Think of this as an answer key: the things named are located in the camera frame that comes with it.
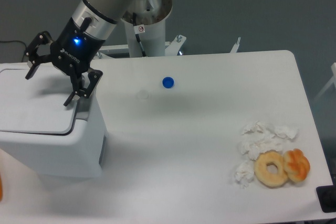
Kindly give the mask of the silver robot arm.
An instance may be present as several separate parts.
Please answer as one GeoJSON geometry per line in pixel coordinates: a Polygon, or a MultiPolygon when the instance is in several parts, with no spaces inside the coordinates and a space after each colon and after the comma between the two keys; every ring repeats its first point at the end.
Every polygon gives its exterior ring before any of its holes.
{"type": "Polygon", "coordinates": [[[90,98],[103,73],[91,68],[90,63],[103,43],[134,0],[81,0],[65,28],[56,40],[42,31],[27,46],[30,70],[26,79],[34,76],[43,63],[70,77],[72,93],[64,102],[90,98]]]}

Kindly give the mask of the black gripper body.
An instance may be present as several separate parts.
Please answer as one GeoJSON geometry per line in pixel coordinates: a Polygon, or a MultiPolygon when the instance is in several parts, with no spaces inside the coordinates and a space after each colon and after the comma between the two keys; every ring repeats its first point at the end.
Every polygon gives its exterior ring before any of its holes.
{"type": "Polygon", "coordinates": [[[78,79],[84,72],[96,79],[102,76],[102,71],[90,67],[92,59],[104,42],[89,34],[93,21],[89,16],[78,26],[71,18],[58,39],[50,46],[52,64],[72,78],[78,79]]]}

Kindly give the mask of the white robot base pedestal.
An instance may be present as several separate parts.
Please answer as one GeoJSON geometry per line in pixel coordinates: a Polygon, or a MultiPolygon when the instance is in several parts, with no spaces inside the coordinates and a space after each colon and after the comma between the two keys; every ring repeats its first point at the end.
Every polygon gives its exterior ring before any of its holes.
{"type": "Polygon", "coordinates": [[[172,6],[172,0],[133,0],[122,17],[131,58],[165,55],[165,24],[172,6]]]}

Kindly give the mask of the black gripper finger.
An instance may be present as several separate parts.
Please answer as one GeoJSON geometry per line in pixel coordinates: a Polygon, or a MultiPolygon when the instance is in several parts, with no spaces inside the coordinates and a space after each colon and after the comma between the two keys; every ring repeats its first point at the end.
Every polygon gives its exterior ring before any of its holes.
{"type": "Polygon", "coordinates": [[[26,79],[29,80],[32,78],[43,63],[51,62],[51,54],[39,55],[37,53],[41,45],[50,45],[53,42],[53,39],[48,31],[42,31],[38,33],[31,43],[27,46],[24,54],[28,57],[27,64],[29,66],[29,71],[26,75],[26,79]]]}
{"type": "Polygon", "coordinates": [[[97,87],[101,77],[103,76],[103,72],[100,70],[96,69],[88,69],[88,79],[89,79],[89,84],[85,88],[83,79],[82,79],[82,74],[76,73],[75,69],[70,70],[70,81],[72,84],[72,93],[69,95],[67,100],[64,102],[64,106],[68,106],[70,102],[75,98],[75,97],[84,97],[85,99],[90,98],[92,92],[95,90],[97,87]]]}

